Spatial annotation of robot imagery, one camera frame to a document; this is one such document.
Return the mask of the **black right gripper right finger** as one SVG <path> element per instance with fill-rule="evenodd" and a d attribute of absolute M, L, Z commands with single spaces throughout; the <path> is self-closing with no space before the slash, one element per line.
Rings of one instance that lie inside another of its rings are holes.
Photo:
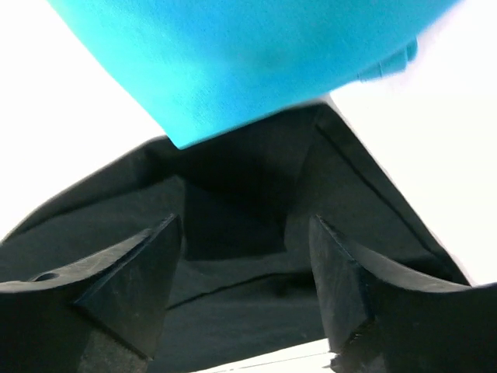
<path fill-rule="evenodd" d="M 496 286 L 439 279 L 309 225 L 311 267 L 335 372 L 494 372 Z"/>

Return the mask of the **teal t-shirt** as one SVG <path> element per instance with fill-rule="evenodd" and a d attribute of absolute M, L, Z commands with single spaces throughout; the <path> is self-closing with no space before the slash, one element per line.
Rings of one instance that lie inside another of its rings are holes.
<path fill-rule="evenodd" d="M 54 1 L 102 67 L 186 148 L 402 71 L 451 1 Z"/>

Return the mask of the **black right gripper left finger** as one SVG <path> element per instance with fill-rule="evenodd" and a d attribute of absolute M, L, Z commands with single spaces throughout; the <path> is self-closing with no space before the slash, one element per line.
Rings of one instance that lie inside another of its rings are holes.
<path fill-rule="evenodd" d="M 181 221 L 170 215 L 79 261 L 2 283 L 1 370 L 146 371 L 181 241 Z"/>

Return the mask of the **black t-shirt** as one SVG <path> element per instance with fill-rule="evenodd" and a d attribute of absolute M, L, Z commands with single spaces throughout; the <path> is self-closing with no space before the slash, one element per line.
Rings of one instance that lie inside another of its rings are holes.
<path fill-rule="evenodd" d="M 178 150 L 158 138 L 42 204 L 1 244 L 1 285 L 181 221 L 179 261 L 144 372 L 189 372 L 324 337 L 309 249 L 320 217 L 434 277 L 467 278 L 324 105 Z"/>

